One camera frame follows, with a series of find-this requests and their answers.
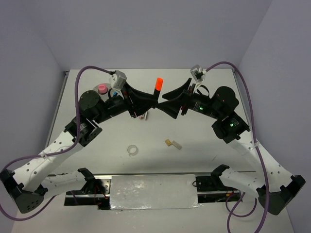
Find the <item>pink mini stapler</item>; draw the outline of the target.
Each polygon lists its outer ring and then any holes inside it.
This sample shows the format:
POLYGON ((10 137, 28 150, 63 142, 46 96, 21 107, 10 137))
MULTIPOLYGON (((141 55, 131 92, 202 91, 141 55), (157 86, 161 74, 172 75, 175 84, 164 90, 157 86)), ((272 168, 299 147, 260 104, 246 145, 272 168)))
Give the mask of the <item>pink mini stapler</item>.
POLYGON ((144 114, 140 115, 140 116, 139 116, 139 119, 141 119, 141 120, 147 120, 147 117, 148 117, 148 111, 145 112, 144 114))

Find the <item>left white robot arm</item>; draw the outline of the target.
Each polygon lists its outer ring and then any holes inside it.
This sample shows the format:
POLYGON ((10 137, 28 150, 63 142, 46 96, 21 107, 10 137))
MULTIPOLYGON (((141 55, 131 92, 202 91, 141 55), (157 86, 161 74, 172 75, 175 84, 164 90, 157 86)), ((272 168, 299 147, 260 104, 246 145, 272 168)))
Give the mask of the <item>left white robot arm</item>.
POLYGON ((153 94, 138 91, 125 83, 121 93, 107 100, 95 90, 84 92, 77 102, 76 117, 39 155, 15 170, 4 168, 0 180, 22 214, 37 208, 45 199, 68 191, 85 194, 104 186, 87 168, 54 174, 68 158, 84 149, 101 132, 99 124, 129 112, 136 118, 158 104, 162 85, 156 84, 153 94))

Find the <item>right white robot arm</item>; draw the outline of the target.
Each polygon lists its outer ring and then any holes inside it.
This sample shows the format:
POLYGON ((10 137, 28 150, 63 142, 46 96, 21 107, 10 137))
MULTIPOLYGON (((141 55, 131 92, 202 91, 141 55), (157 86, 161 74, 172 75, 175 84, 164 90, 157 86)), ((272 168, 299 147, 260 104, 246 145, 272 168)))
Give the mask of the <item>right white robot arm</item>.
POLYGON ((248 124, 235 112, 239 105, 235 92, 227 86, 219 87, 212 97, 194 92, 187 80, 181 87, 164 94, 165 101, 156 107, 177 118, 188 110, 215 119, 212 128, 216 136, 242 156, 256 172, 255 177, 220 165, 211 173, 211 184, 217 190, 233 187, 258 199, 268 212, 278 215, 298 194, 306 181, 280 165, 256 140, 248 124))

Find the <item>pink marker pack bottle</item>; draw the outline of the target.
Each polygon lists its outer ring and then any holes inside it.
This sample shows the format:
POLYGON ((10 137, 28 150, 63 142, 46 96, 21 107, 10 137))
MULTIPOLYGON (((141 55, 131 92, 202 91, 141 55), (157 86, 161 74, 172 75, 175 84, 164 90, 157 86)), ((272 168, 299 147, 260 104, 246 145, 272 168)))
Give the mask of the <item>pink marker pack bottle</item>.
POLYGON ((105 84, 98 85, 98 93, 104 95, 108 92, 108 87, 105 84))

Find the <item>grey eraser piece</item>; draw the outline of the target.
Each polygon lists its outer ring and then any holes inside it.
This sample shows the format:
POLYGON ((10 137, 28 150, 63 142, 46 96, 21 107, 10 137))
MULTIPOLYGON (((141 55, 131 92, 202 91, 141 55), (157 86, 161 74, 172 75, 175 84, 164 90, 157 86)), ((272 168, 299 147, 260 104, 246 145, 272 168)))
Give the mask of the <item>grey eraser piece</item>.
POLYGON ((182 146, 179 143, 177 143, 176 141, 172 141, 172 145, 174 145, 179 150, 182 149, 182 146))

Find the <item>orange highlighter cap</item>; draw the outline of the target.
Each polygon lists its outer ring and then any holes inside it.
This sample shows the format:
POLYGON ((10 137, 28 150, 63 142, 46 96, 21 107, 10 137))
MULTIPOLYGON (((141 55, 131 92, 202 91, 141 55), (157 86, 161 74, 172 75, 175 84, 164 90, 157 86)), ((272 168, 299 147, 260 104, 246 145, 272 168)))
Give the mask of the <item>orange highlighter cap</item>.
POLYGON ((156 80, 156 84, 155 84, 155 90, 160 92, 162 89, 162 86, 163 86, 163 79, 158 77, 156 80))

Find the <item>clear tape roll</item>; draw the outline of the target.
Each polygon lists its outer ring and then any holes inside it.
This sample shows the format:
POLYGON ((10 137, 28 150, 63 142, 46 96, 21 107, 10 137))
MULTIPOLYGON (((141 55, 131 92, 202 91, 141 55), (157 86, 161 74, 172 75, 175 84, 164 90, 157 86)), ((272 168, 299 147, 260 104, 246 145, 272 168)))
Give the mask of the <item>clear tape roll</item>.
POLYGON ((136 145, 130 145, 127 148, 127 152, 129 156, 135 156, 138 153, 138 148, 136 145))

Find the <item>black orange-tip highlighter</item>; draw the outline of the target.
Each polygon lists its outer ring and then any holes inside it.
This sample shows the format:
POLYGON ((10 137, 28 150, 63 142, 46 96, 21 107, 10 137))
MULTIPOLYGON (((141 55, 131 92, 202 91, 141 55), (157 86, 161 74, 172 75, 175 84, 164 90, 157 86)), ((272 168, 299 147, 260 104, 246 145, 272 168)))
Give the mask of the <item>black orange-tip highlighter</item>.
POLYGON ((153 93, 154 100, 158 101, 160 92, 159 92, 159 91, 156 91, 156 90, 154 89, 154 93, 153 93))

